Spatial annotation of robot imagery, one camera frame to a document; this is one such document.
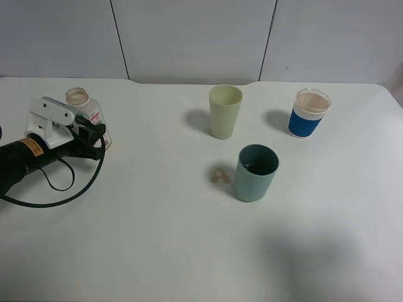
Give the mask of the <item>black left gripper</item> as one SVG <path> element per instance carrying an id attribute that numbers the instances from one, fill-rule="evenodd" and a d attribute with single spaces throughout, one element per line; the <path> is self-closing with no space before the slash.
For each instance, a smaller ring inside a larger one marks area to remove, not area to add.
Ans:
<path id="1" fill-rule="evenodd" d="M 98 159 L 97 142 L 106 132 L 106 125 L 93 127 L 52 125 L 47 127 L 47 157 L 60 160 L 64 157 Z"/>

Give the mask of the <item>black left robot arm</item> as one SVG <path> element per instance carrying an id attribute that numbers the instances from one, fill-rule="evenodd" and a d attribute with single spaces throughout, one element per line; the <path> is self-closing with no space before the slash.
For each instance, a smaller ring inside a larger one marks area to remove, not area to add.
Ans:
<path id="1" fill-rule="evenodd" d="M 84 125 L 76 133 L 71 127 L 67 128 L 73 135 L 73 140 L 59 147 L 50 149 L 45 141 L 36 134 L 1 147 L 1 199 L 9 203 L 29 208 L 51 208 L 66 204 L 83 195 L 96 180 L 105 159 L 106 143 L 103 135 L 106 125 Z M 50 204 L 33 204 L 10 198 L 6 193 L 25 176 L 42 170 L 45 166 L 59 161 L 66 163 L 64 157 L 97 160 L 98 166 L 86 186 L 75 195 L 62 201 Z"/>

